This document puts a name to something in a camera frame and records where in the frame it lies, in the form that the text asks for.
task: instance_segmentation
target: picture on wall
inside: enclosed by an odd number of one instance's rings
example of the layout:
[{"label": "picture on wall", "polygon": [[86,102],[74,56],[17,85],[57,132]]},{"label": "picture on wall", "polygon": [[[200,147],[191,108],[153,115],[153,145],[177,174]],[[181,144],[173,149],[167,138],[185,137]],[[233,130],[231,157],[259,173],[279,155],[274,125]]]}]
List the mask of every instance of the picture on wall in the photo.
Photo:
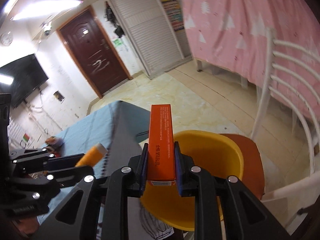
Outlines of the picture on wall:
[{"label": "picture on wall", "polygon": [[183,30],[183,19],[180,4],[177,0],[163,0],[162,6],[175,32]]}]

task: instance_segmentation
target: white chair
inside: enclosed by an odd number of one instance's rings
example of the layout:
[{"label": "white chair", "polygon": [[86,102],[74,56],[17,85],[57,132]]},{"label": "white chair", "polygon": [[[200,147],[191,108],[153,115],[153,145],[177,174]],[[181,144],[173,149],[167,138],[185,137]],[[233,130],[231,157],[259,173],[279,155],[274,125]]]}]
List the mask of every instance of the white chair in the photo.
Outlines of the white chair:
[{"label": "white chair", "polygon": [[302,82],[314,95],[315,99],[317,100],[318,105],[320,105],[320,97],[319,94],[314,90],[314,88],[299,74],[295,73],[294,71],[287,69],[277,63],[274,62],[274,59],[276,57],[282,58],[289,60],[296,65],[304,68],[305,70],[309,71],[318,81],[320,81],[320,74],[317,73],[314,69],[312,69],[310,66],[302,62],[301,60],[286,55],[284,53],[281,53],[279,51],[275,50],[275,47],[277,46],[286,46],[290,48],[294,48],[297,50],[302,51],[303,53],[309,55],[310,57],[314,58],[316,61],[320,63],[320,58],[316,55],[314,55],[311,51],[305,49],[304,47],[291,43],[288,41],[281,41],[276,39],[276,32],[274,29],[268,29],[267,30],[267,55],[266,55],[266,69],[265,69],[265,77],[264,77],[264,82],[263,82],[263,87],[262,87],[262,94],[261,94],[261,100],[259,103],[259,108],[257,112],[257,117],[255,119],[253,129],[252,129],[252,134],[251,134],[251,139],[255,141],[255,138],[257,136],[259,127],[261,126],[262,120],[267,112],[268,108],[268,103],[270,100],[271,95],[277,95],[280,97],[283,101],[286,102],[288,106],[292,108],[292,110],[296,113],[298,118],[300,119],[303,129],[305,130],[305,133],[307,135],[307,141],[308,141],[308,150],[309,150],[309,158],[310,158],[310,176],[306,177],[300,181],[297,181],[293,184],[287,185],[285,187],[282,187],[280,189],[276,189],[272,192],[268,192],[262,197],[262,201],[271,201],[279,198],[285,198],[291,194],[294,194],[302,189],[312,187],[316,184],[320,184],[320,171],[315,173],[315,164],[314,164],[314,147],[313,147],[313,142],[312,142],[312,136],[310,133],[310,129],[308,127],[308,124],[306,122],[305,117],[302,115],[300,110],[292,103],[291,100],[289,100],[286,96],[284,96],[280,91],[278,91],[276,88],[271,86],[271,82],[275,81],[278,84],[286,86],[289,90],[292,91],[292,93],[296,94],[298,98],[306,105],[307,109],[310,112],[310,116],[312,118],[312,121],[315,126],[316,130],[316,136],[318,142],[320,142],[320,127],[319,127],[319,122],[317,120],[317,117],[311,108],[310,104],[306,99],[301,95],[299,91],[297,91],[293,86],[291,86],[289,83],[283,81],[279,77],[275,75],[276,72],[282,71],[287,73],[288,75],[291,75],[292,77],[296,78],[298,81]]}]

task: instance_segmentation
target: wooden door frame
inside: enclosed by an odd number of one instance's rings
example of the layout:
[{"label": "wooden door frame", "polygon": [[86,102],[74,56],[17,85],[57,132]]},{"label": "wooden door frame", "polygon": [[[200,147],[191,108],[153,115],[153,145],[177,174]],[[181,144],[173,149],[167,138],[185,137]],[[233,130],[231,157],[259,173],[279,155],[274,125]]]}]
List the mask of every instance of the wooden door frame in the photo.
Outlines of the wooden door frame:
[{"label": "wooden door frame", "polygon": [[94,9],[92,8],[91,5],[87,6],[86,8],[84,8],[83,10],[81,10],[80,12],[78,12],[77,14],[73,15],[71,18],[69,18],[68,20],[66,20],[62,25],[60,25],[57,28],[57,34],[58,37],[60,38],[61,42],[63,43],[64,47],[66,48],[66,50],[68,51],[68,53],[70,54],[71,58],[73,59],[73,61],[75,62],[76,66],[78,67],[78,69],[80,70],[80,72],[82,73],[82,75],[85,77],[85,79],[88,81],[88,83],[90,84],[90,86],[92,87],[92,89],[94,90],[94,92],[98,95],[98,97],[101,99],[103,98],[103,95],[100,93],[98,87],[96,86],[96,84],[93,82],[93,80],[90,78],[89,75],[87,75],[87,73],[84,71],[84,69],[82,68],[81,64],[79,63],[79,61],[77,60],[75,54],[73,53],[73,51],[71,50],[70,46],[68,45],[67,41],[65,40],[65,38],[63,37],[62,33],[61,33],[61,29],[67,25],[69,22],[71,22],[72,20],[74,20],[75,18],[77,18],[79,15],[83,14],[85,11],[90,11],[94,22],[97,24],[98,28],[100,29],[100,31],[102,32],[104,38],[106,39],[109,48],[112,50],[113,54],[116,56],[117,60],[120,63],[120,66],[122,67],[122,69],[124,70],[126,76],[128,77],[129,80],[132,79],[132,76],[129,74],[128,69],[125,67],[122,59],[120,58],[118,52],[116,51],[116,48],[113,46],[113,44],[111,43],[105,29],[102,26],[102,23],[100,22],[100,20],[98,19]]}]

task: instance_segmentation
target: television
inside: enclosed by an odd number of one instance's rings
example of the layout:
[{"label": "television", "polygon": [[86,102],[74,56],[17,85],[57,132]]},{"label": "television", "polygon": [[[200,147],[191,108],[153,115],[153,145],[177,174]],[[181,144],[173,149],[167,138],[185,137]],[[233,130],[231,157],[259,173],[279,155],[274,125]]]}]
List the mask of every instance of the television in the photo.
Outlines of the television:
[{"label": "television", "polygon": [[11,94],[13,108],[16,108],[27,96],[48,80],[34,54],[0,67],[0,74],[13,77],[11,85],[0,83],[1,93]]}]

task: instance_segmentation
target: brown door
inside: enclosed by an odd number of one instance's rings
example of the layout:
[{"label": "brown door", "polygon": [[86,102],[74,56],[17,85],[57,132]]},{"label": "brown door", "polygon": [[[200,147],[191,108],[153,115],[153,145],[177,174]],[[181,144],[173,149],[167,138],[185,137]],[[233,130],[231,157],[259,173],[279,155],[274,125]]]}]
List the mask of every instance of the brown door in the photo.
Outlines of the brown door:
[{"label": "brown door", "polygon": [[60,33],[100,94],[128,78],[89,10],[67,23]]}]

